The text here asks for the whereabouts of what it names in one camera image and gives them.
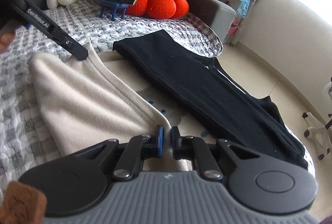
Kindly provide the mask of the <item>person's left hand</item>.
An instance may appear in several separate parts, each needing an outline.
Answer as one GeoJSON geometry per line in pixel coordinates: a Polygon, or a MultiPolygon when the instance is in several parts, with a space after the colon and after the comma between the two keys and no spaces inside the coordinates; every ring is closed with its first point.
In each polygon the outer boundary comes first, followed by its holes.
{"type": "Polygon", "coordinates": [[[0,54],[7,51],[9,46],[12,44],[16,36],[16,32],[5,33],[0,38],[0,54]]]}

